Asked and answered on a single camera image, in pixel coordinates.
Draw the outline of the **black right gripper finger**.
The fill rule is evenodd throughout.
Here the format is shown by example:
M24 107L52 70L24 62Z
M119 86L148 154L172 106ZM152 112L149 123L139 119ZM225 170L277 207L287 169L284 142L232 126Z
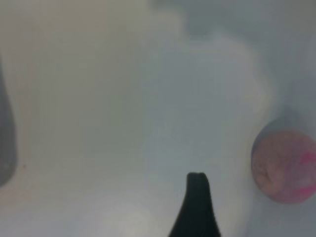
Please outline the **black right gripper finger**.
M171 237L220 237L205 173L188 173L186 193Z

